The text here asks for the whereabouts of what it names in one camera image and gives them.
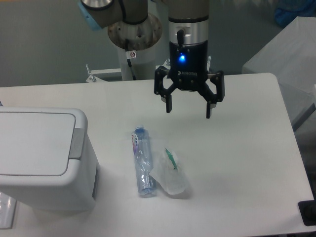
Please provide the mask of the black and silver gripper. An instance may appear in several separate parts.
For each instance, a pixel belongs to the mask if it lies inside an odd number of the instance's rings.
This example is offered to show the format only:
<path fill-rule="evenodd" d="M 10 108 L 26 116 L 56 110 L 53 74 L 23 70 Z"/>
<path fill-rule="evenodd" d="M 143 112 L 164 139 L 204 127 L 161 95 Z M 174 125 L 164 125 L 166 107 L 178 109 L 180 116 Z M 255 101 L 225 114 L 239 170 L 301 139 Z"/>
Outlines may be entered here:
<path fill-rule="evenodd" d="M 159 66 L 155 70 L 154 94 L 160 95 L 166 104 L 166 112 L 172 111 L 172 93 L 176 89 L 197 91 L 206 100 L 206 118 L 225 97 L 224 72 L 207 74 L 209 21 L 169 22 L 170 69 Z M 169 88 L 163 85 L 164 77 L 172 80 Z M 207 79 L 216 86 L 213 93 Z"/>

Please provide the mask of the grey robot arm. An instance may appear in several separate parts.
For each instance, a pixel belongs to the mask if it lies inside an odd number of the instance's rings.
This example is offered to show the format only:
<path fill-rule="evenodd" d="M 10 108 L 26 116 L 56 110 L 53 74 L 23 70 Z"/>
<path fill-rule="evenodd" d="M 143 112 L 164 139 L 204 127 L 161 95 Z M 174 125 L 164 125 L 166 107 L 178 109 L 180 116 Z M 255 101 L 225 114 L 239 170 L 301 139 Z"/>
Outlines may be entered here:
<path fill-rule="evenodd" d="M 172 92 L 198 92 L 206 114 L 225 97 L 224 73 L 209 72 L 209 1 L 167 0 L 169 60 L 155 65 L 155 46 L 162 23 L 149 12 L 146 0 L 81 0 L 79 9 L 94 31 L 107 29 L 118 50 L 123 80 L 154 80 L 154 93 L 172 110 Z"/>

